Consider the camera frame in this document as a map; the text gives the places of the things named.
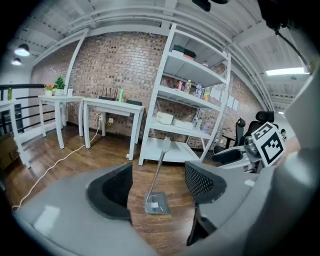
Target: bottom shelf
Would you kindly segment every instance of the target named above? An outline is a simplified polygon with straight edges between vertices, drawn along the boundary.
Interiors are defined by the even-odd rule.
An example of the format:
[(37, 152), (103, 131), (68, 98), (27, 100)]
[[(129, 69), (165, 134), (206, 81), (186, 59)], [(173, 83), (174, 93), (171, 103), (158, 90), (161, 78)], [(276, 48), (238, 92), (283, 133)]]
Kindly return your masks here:
[[(163, 139), (149, 137), (146, 146), (144, 159), (159, 161)], [(163, 161), (165, 162), (178, 162), (184, 163), (187, 161), (199, 161), (199, 157), (192, 151), (187, 143), (171, 141), (169, 151), (164, 155)]]

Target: white table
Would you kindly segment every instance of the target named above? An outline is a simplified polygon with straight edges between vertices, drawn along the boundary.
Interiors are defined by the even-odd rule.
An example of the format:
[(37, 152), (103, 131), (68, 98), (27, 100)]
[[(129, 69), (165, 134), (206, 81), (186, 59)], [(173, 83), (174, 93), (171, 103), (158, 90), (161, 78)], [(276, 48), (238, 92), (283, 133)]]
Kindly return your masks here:
[(15, 99), (0, 101), (0, 112), (9, 110), (13, 136), (14, 136), (15, 143), (18, 147), (20, 159), (21, 159), (22, 163), (27, 168), (30, 168), (30, 163), (29, 163), (28, 158), (26, 156), (26, 153), (21, 145), (21, 141), (20, 141), (20, 137), (19, 137), (19, 133), (18, 133), (18, 129), (17, 129), (16, 115), (15, 115), (15, 104), (17, 104), (17, 103), (18, 103), (18, 101)]
[(39, 95), (39, 112), (40, 112), (40, 123), (42, 127), (42, 135), (43, 137), (46, 136), (46, 129), (44, 123), (44, 112), (43, 112), (43, 104), (47, 104), (50, 106), (54, 106), (54, 117), (55, 117), (55, 127), (56, 127), (56, 135), (58, 137), (60, 149), (64, 149), (64, 141), (62, 139), (61, 129), (63, 128), (63, 121), (62, 117), (65, 115), (65, 109), (63, 104), (68, 102), (80, 102), (79, 112), (78, 112), (78, 122), (79, 122), (79, 135), (83, 136), (82, 130), (82, 110), (83, 110), (83, 97), (81, 96), (65, 96), (65, 95), (58, 95), (58, 96), (45, 96)]
[(129, 154), (126, 155), (129, 160), (134, 158), (135, 144), (138, 143), (139, 132), (142, 122), (142, 117), (144, 114), (144, 106), (133, 105), (129, 103), (112, 101), (99, 98), (84, 98), (84, 109), (83, 109), (83, 126), (84, 126), (84, 140), (85, 147), (90, 148), (90, 138), (89, 138), (89, 105), (95, 106), (97, 111), (101, 111), (102, 114), (102, 136), (106, 136), (106, 113), (112, 113), (116, 115), (129, 117), (131, 113), (134, 114), (130, 149)]

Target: potted plant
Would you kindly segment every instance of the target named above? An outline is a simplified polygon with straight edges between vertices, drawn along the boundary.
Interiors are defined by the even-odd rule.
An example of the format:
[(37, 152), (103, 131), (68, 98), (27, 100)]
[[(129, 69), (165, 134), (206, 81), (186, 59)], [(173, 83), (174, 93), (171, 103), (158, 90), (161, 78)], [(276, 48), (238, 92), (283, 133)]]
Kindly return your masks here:
[(59, 76), (56, 79), (55, 84), (54, 84), (54, 87), (56, 88), (55, 95), (63, 95), (65, 86), (66, 85), (65, 85), (64, 80), (62, 79), (61, 76)]
[(54, 89), (54, 85), (51, 83), (44, 85), (44, 95), (45, 96), (52, 96), (52, 90)]

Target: black cable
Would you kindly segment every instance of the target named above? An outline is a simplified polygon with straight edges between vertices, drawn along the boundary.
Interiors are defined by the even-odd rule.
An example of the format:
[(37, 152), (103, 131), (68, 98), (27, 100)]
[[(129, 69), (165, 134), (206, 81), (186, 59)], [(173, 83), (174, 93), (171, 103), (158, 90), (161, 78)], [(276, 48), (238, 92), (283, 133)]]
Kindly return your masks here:
[(305, 65), (305, 67), (308, 69), (308, 72), (310, 73), (310, 75), (312, 74), (309, 65), (306, 61), (306, 59), (302, 56), (302, 54), (300, 53), (300, 51), (298, 51), (298, 49), (288, 40), (286, 39), (279, 31), (275, 30), (275, 35), (281, 37), (294, 51), (296, 54), (298, 54), (299, 58), (302, 60), (303, 64)]

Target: shelf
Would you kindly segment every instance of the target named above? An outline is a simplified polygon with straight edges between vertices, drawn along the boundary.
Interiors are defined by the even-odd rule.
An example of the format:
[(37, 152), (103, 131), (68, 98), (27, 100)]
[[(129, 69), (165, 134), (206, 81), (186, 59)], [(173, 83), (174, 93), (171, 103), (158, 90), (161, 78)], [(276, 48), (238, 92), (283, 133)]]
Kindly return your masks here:
[[(148, 137), (144, 148), (144, 159), (159, 161), (163, 139)], [(187, 143), (171, 141), (169, 151), (164, 155), (163, 161), (184, 163), (186, 161), (199, 161), (199, 157), (191, 150)]]
[(163, 74), (170, 75), (176, 79), (191, 80), (193, 83), (201, 83), (203, 87), (226, 84), (227, 81), (211, 69), (188, 59), (168, 52)]
[(160, 131), (166, 131), (170, 133), (175, 133), (175, 134), (183, 134), (183, 135), (188, 135), (188, 136), (193, 136), (197, 138), (203, 138), (203, 139), (210, 139), (211, 136), (202, 130), (188, 130), (188, 129), (183, 129), (180, 127), (176, 127), (173, 124), (163, 124), (157, 121), (157, 118), (155, 116), (152, 117), (151, 123), (150, 123), (150, 128), (160, 130)]
[(157, 96), (159, 98), (166, 99), (173, 102), (178, 102), (180, 104), (184, 104), (196, 109), (213, 109), (217, 111), (221, 110), (219, 106), (214, 105), (201, 98), (197, 98), (196, 96), (190, 95), (186, 92), (165, 87), (162, 85), (159, 85), (158, 89), (159, 91)]
[(206, 61), (210, 68), (228, 60), (227, 54), (222, 53), (202, 39), (178, 29), (175, 30), (170, 52), (174, 45), (182, 46), (195, 52), (196, 58), (194, 61), (200, 64)]

